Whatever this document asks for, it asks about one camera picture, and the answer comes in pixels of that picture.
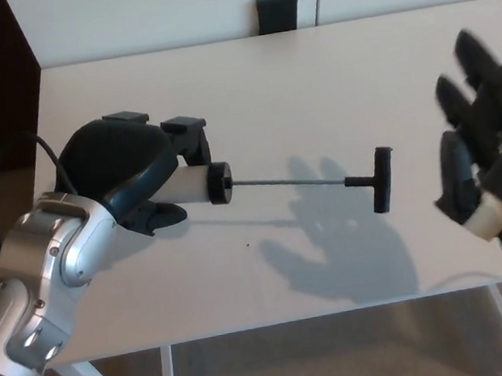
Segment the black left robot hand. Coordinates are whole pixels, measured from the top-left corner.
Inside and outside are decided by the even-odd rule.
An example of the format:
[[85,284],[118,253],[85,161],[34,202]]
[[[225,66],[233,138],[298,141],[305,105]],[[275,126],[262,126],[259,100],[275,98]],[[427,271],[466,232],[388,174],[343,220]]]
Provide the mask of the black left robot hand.
[[151,201],[179,167],[178,157],[189,166],[212,160],[205,120],[179,116],[156,126],[148,119],[120,112],[88,122],[58,160],[75,193],[100,203],[124,229],[151,237],[188,217],[177,202]]

